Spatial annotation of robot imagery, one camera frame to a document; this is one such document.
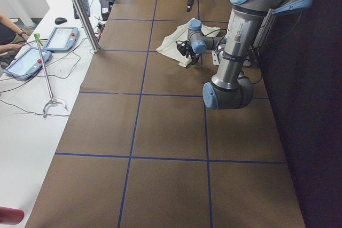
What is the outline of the person forearm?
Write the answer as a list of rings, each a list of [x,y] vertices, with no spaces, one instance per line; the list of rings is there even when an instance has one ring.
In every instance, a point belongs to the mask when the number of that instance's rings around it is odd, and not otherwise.
[[[16,34],[18,34],[20,37],[22,37],[25,41],[27,41],[29,39],[29,36],[22,31],[17,25],[15,25],[9,18],[7,18],[6,16],[1,14],[0,17],[0,21],[1,24],[3,24],[4,26],[6,26],[8,29],[10,29],[11,31],[15,32]]]

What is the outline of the person hand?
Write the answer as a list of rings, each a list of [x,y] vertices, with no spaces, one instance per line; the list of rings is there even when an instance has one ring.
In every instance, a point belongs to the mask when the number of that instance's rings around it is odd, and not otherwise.
[[[6,51],[19,51],[21,48],[21,44],[7,44],[5,45]]]

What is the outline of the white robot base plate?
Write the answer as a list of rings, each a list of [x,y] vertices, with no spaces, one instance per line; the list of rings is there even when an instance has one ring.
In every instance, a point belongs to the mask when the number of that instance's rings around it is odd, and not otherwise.
[[[212,54],[213,65],[218,66],[220,64],[220,57],[217,56],[214,50],[211,51],[211,54]],[[247,56],[243,62],[243,66],[251,66],[251,65],[252,65],[251,59],[249,58],[249,56]]]

